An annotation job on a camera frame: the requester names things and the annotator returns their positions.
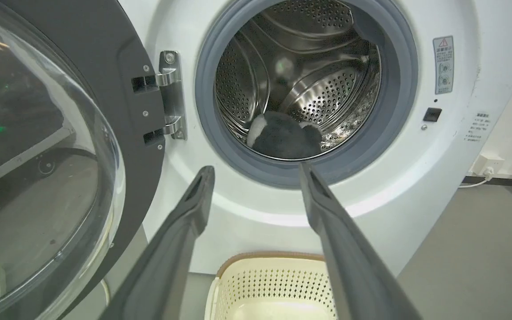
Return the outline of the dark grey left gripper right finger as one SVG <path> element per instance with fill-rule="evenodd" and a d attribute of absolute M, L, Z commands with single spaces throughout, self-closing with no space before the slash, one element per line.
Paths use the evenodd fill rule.
<path fill-rule="evenodd" d="M 420 320 L 360 227 L 307 162 L 299 164 L 305 212 L 321 240 L 340 320 Z"/>

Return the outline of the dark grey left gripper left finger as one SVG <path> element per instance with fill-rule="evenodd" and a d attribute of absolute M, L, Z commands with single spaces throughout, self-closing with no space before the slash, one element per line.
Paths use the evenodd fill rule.
<path fill-rule="evenodd" d="M 215 168 L 203 166 L 136 261 L 102 320 L 177 320 L 197 238 L 205 231 Z"/>

